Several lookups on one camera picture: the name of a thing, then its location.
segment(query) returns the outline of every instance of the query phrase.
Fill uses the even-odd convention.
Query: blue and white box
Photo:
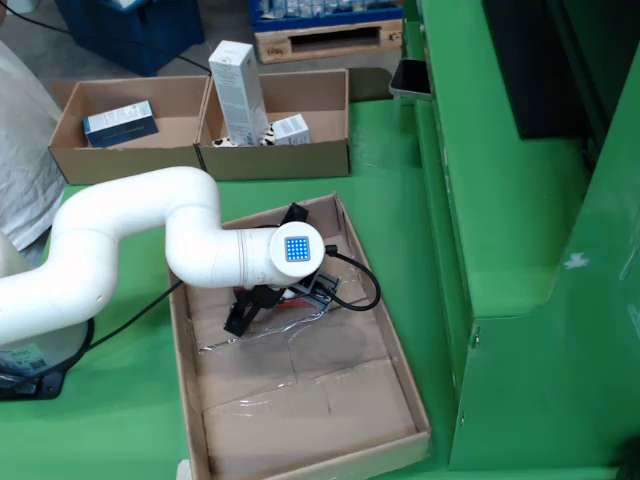
[[[83,119],[84,133],[94,148],[106,148],[158,133],[148,100]]]

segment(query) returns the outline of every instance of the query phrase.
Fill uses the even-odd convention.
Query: sticker
[[[48,364],[38,346],[30,343],[12,350],[0,350],[0,366],[7,370],[35,372]]]

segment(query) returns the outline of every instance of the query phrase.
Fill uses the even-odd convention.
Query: blue led panel
[[[289,237],[285,239],[287,262],[306,262],[309,260],[309,237]]]

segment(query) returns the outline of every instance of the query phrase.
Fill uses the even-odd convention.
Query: white product box
[[[300,114],[273,122],[273,133],[276,137],[276,145],[311,143],[309,127]]]
[[[209,57],[229,137],[238,145],[259,145],[269,128],[253,46],[223,40]]]

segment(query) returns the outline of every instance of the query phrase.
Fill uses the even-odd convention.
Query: open cardboard box
[[[269,122],[301,113],[311,144],[216,148],[227,136],[211,82],[198,147],[217,180],[347,176],[349,165],[349,71],[346,69],[260,75]]]
[[[208,76],[78,82],[49,150],[71,184],[100,183],[178,165],[201,168],[194,144],[209,83]],[[144,100],[151,103],[158,133],[110,148],[89,146],[84,117]]]
[[[368,266],[336,195],[301,205],[326,244]],[[278,224],[286,211],[225,228]],[[327,257],[323,269],[342,280],[345,301],[373,299],[349,264]],[[334,305],[312,320],[312,307],[276,307],[254,321],[262,333],[225,345],[233,301],[231,289],[184,285],[171,295],[194,480],[364,479],[427,456],[429,420],[383,301],[368,312]],[[218,347],[202,350],[209,345]]]

